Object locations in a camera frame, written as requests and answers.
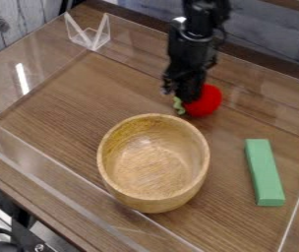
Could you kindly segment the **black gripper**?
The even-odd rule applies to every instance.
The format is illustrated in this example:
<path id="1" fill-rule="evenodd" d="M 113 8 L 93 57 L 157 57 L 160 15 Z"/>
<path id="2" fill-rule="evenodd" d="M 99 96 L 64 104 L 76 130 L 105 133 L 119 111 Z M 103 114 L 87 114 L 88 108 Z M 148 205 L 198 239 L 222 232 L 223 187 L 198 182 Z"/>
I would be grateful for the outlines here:
<path id="1" fill-rule="evenodd" d="M 212 38 L 211 30 L 199 34 L 187 29 L 187 18 L 171 20 L 167 49 L 170 64 L 163 73 L 163 92 L 175 93 L 180 100 L 194 102 L 200 98 Z"/>

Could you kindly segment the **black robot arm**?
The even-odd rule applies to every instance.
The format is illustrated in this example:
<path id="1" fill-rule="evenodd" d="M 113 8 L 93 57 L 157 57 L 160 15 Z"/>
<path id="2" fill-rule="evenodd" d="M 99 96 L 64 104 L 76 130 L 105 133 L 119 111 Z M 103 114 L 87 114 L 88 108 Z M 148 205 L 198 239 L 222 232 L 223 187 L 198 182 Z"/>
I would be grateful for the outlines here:
<path id="1" fill-rule="evenodd" d="M 170 64 L 163 73 L 164 94 L 174 93 L 186 103 L 199 100 L 207 70 L 216 65 L 226 41 L 230 0 L 183 0 L 184 15 L 170 23 Z"/>

